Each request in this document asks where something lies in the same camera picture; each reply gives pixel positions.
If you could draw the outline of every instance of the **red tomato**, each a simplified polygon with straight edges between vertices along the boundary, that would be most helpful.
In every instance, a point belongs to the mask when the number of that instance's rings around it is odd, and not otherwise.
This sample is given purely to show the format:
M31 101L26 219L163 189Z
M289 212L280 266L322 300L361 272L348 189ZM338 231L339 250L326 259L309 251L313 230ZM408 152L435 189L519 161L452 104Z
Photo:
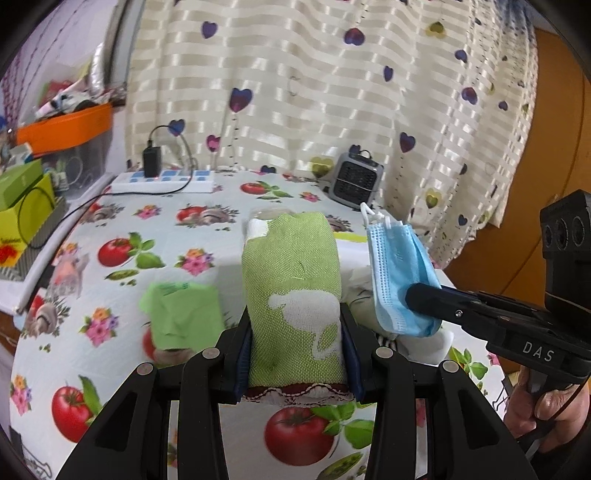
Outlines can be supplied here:
M204 210L205 210L205 207L187 207L187 208L184 208L184 209L178 211L178 213L177 213L177 220L179 222L182 222L188 216L191 216L191 215L199 216L199 215L201 215L201 212L204 211Z
M40 297L39 295L35 295L35 298L33 299L33 302L31 303L31 308L29 309L29 312L31 313L32 316L35 316L37 314L37 310L39 310L39 307L41 305L43 305L45 302L43 301L43 298Z
M312 465L328 454L335 440L322 433L328 423L309 408L284 408L267 422L265 445L270 454L287 465Z
M132 249L129 239L115 238L108 241L99 248L98 258L101 265L105 267L116 267L129 258L129 251Z
M144 347L145 354L154 362L154 350L156 350L156 347L152 342L152 330L150 330L150 327L148 327L142 337L142 346Z
M251 195L262 195L267 191L265 187L259 183L243 183L240 185L240 189L244 193L250 193Z
M80 390L61 387L53 395L51 415L60 433L71 442L78 443L88 430L86 420L92 417L92 412L84 403Z

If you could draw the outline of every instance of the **table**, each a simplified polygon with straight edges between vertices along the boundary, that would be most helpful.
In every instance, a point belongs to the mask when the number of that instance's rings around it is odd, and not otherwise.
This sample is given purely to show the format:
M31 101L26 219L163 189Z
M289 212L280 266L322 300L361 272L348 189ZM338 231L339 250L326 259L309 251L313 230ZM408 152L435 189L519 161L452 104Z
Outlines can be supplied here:
M38 312L44 309L57 327L52 334L37 337L23 331L11 378L11 424L22 436L27 461L41 478L57 476L86 430L85 421L138 364L150 361L148 354L154 355L147 341L149 320L138 308L152 282L216 284L230 326L238 322L245 307L240 258L252 212L269 207L321 211L333 230L365 234L359 212L329 200L312 181L250 171L217 173L216 181L211 194L103 197L82 216L60 248L54 265L63 288L41 290L32 306ZM131 248L135 256L129 260ZM450 284L443 272L438 275ZM93 320L101 320L102 327L93 327ZM456 358L471 365L471 376L503 415L504 375L496 357L487 353L484 342L459 327L446 328L454 331ZM425 418L420 407L417 476L426 472ZM319 439L327 420L316 420L320 430L309 435L316 442L319 460L302 459L315 461L307 466L288 465L279 458L281 453L276 458L265 447L265 426L276 424L271 417L280 410L246 402L220 408L230 479L327 480L337 478L336 469L343 478L363 478L369 445L361 430L372 425L374 406L349 409L340 421L341 433L329 440ZM173 479L176 412L173 405L168 446L169 478ZM292 446L287 443L284 448ZM198 452L195 461L199 461Z

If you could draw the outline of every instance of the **pink flower print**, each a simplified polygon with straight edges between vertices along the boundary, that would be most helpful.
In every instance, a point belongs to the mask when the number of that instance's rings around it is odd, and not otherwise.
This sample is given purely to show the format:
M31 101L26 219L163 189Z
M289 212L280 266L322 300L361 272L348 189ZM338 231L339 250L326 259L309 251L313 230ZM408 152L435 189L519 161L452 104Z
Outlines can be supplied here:
M427 423L427 408L425 406L425 401L422 398L416 398L414 401L414 408L417 427L422 428Z
M501 363L499 362L499 357L497 357L494 353L489 353L487 355L489 362L492 365L500 365Z
M162 208L156 205L145 205L144 208L134 213L135 216L140 217L142 220L152 218L156 215L160 215Z
M92 342L92 345L99 346L105 343L109 338L111 338L111 330L109 330L109 323L93 320L88 330L86 331L86 336Z
M316 203L320 200L320 197L318 197L318 195L314 195L312 192L302 192L300 193L300 197L312 203Z
M209 262L204 261L204 257L205 255L197 258L187 258L181 268L196 277L210 268Z
M21 417L29 411L26 390L26 388L15 388L11 396L11 399L17 408L17 412Z

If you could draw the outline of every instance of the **power strip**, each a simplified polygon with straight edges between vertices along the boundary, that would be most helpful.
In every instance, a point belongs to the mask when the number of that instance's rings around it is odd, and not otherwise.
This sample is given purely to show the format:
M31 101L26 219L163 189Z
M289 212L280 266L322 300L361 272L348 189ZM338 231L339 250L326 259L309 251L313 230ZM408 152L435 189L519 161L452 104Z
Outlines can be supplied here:
M182 190L182 193L211 193L215 186L215 172L211 170L195 170L193 179ZM187 183L188 175L180 170L164 170L159 177L146 178L142 170L122 173L111 183L113 193L166 193L179 189Z

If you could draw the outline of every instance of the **clutter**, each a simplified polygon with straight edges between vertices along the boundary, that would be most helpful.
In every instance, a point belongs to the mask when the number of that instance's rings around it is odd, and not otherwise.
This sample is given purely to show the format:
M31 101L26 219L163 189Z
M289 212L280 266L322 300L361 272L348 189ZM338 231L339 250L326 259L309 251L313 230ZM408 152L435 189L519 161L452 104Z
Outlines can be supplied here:
M215 346L225 329L217 288L197 283L153 283L139 302L159 350Z
M369 151L351 145L340 155L336 167L321 178L320 185L328 189L329 198L335 202L359 210L362 203L371 205L383 174L384 166L372 160Z
M410 285L424 283L441 288L427 251L410 225L387 213L374 213L361 204L367 227L375 313L386 332L426 337L441 320L409 310L404 295Z
M279 405L351 400L332 230L319 212L280 215L267 227L242 254L253 335L246 399Z

